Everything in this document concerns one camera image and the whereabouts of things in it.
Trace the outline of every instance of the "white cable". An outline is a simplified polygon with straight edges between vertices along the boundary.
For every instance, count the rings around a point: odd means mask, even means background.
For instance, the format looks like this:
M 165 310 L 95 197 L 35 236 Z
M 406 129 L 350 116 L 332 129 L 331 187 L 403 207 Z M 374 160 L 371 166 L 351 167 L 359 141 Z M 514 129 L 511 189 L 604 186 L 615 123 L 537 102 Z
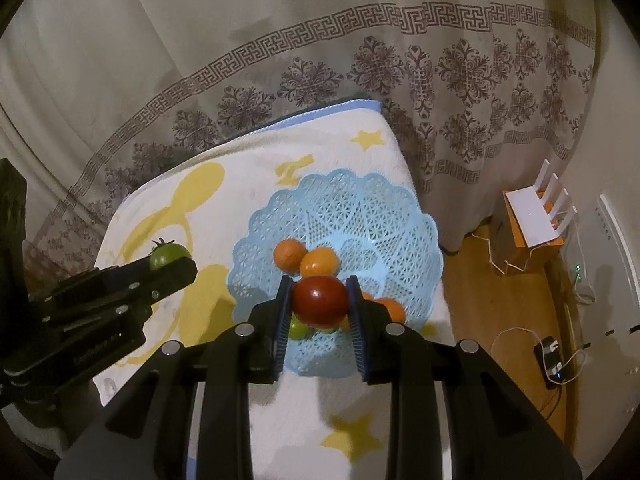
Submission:
M 580 257 L 582 258 L 582 266 L 584 267 L 582 269 L 582 273 L 584 275 L 584 279 L 583 280 L 582 279 L 578 280 L 578 274 L 576 274 L 575 281 L 574 281 L 574 294 L 575 294 L 575 297 L 578 298 L 582 302 L 582 304 L 590 305 L 592 303 L 595 303 L 595 301 L 596 301 L 596 292 L 595 292 L 595 290 L 593 290 L 593 287 L 591 286 L 591 284 L 587 280 L 587 266 L 584 264 L 584 251 L 582 250 L 582 244 L 580 243 L 580 230 L 577 227 L 575 228 L 575 240 L 578 242 L 578 250 L 580 251 Z M 591 289 L 592 296 L 590 298 L 583 297 L 576 290 L 576 287 L 578 286 L 578 283 L 581 283 L 583 281 L 586 282 L 587 286 Z
M 482 236 L 478 236 L 475 233 L 471 233 L 473 238 L 478 238 L 479 240 L 484 240 L 487 243 L 487 246 L 489 247 L 489 263 L 492 264 L 492 266 L 494 266 L 496 269 L 498 269 L 498 271 L 503 274 L 506 275 L 507 272 L 505 270 L 502 270 L 500 267 L 498 267 L 495 262 L 494 262 L 494 256 L 491 253 L 491 241 L 489 240 L 489 238 L 484 238 Z M 531 259 L 531 255 L 533 254 L 533 251 L 535 251 L 538 247 L 542 247 L 540 245 L 533 247 L 530 251 L 529 251 L 529 256 L 527 257 L 527 261 L 524 262 L 524 268 L 521 269 L 518 266 L 515 266 L 513 264 L 510 264 L 506 259 L 505 259 L 505 263 L 507 264 L 508 267 L 513 267 L 514 269 L 519 270 L 520 272 L 526 272 L 527 270 L 527 265 L 529 264 L 529 260 Z
M 505 332 L 511 332 L 513 330 L 523 330 L 524 332 L 529 332 L 530 334 L 533 334 L 533 336 L 538 340 L 538 343 L 540 343 L 540 348 L 542 350 L 542 364 L 543 367 L 545 369 L 545 374 L 546 374 L 546 378 L 549 379 L 549 381 L 553 384 L 557 384 L 558 386 L 564 386 L 565 384 L 570 383 L 571 381 L 575 381 L 578 376 L 582 373 L 582 369 L 584 368 L 584 362 L 587 360 L 587 352 L 585 352 L 582 348 L 578 348 L 574 354 L 569 357 L 569 360 L 567 362 L 565 362 L 561 367 L 560 370 L 563 370 L 565 366 L 567 366 L 574 357 L 576 357 L 579 353 L 581 353 L 582 355 L 584 355 L 584 359 L 582 360 L 582 363 L 580 364 L 580 368 L 578 369 L 578 371 L 576 372 L 576 374 L 569 379 L 568 381 L 564 381 L 562 383 L 559 383 L 555 380 L 553 380 L 551 377 L 549 377 L 549 375 L 546 373 L 546 362 L 545 362 L 545 349 L 544 346 L 542 345 L 542 339 L 540 339 L 540 337 L 538 336 L 538 334 L 536 334 L 535 332 L 533 332 L 533 330 L 529 329 L 529 328 L 523 328 L 521 326 L 514 326 L 511 328 L 507 328 L 505 330 L 502 330 L 501 332 L 498 333 L 498 335 L 494 338 L 494 342 L 491 343 L 491 348 L 489 349 L 489 355 L 493 358 L 494 357 L 494 346 L 495 346 L 495 342 L 498 341 L 498 338 L 504 334 Z

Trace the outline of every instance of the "red tomato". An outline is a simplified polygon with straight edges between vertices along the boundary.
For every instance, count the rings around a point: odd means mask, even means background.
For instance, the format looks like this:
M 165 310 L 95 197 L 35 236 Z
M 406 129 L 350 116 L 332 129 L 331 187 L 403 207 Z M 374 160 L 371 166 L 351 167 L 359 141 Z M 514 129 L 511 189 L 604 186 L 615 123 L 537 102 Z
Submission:
M 293 313 L 304 324 L 334 328 L 347 315 L 347 289 L 335 276 L 308 276 L 296 282 L 291 297 Z

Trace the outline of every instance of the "curtain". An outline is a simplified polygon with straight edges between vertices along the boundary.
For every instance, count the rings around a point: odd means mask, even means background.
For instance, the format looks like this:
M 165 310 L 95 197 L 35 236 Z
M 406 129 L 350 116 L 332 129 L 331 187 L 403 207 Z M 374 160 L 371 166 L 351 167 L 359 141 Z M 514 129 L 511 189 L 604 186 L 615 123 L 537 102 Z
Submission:
M 0 39 L 0 156 L 28 180 L 27 265 L 90 268 L 141 184 L 358 92 L 455 251 L 570 158 L 594 24 L 593 0 L 25 0 Z

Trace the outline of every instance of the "screw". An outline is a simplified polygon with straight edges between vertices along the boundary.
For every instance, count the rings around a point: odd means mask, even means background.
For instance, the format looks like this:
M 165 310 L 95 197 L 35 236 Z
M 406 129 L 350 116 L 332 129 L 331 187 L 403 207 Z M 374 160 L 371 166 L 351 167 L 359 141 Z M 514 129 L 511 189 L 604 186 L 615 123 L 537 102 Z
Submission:
M 460 349 L 467 354 L 475 354 L 480 347 L 473 339 L 463 339 L 460 342 Z
M 238 334 L 240 337 L 247 337 L 252 333 L 254 333 L 254 326 L 252 324 L 241 323 L 236 326 L 236 334 Z
M 180 349 L 180 343 L 177 341 L 167 341 L 161 347 L 164 355 L 173 355 Z
M 404 333 L 404 326 L 400 323 L 389 323 L 385 326 L 385 331 L 389 335 L 402 335 Z

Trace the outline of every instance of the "power strip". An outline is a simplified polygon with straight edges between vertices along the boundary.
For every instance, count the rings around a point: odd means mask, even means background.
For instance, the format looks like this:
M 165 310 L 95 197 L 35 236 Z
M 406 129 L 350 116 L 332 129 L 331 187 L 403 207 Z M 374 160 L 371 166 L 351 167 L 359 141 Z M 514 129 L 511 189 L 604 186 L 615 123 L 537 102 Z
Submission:
M 559 384 L 564 382 L 564 373 L 562 371 L 562 355 L 560 353 L 560 344 L 552 336 L 547 336 L 542 340 L 542 346 L 537 344 L 533 347 L 533 353 L 536 355 L 542 377 L 545 380 L 547 390 L 555 390 Z

